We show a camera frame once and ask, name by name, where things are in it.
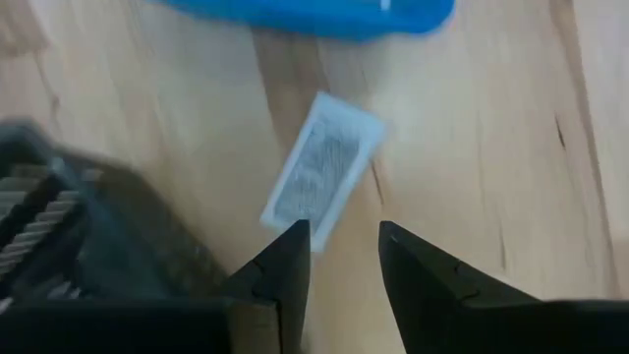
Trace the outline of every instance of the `wooden surface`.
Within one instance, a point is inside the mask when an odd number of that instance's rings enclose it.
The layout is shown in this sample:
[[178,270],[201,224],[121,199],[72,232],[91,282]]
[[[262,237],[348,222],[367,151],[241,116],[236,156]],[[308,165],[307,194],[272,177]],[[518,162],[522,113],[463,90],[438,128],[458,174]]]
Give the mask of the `wooden surface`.
[[142,0],[0,12],[0,115],[139,170],[230,271],[272,237],[259,214],[318,89],[386,122],[314,260],[314,353],[403,352],[382,219],[544,299],[629,296],[622,0],[460,1],[431,36],[361,45]]

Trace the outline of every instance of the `white card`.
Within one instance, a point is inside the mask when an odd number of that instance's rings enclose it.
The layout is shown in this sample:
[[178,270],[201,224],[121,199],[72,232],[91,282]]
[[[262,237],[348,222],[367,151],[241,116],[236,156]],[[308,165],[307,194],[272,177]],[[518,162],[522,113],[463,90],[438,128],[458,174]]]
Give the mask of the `white card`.
[[374,116],[320,92],[260,221],[281,233],[308,219],[311,249],[322,252],[384,131]]

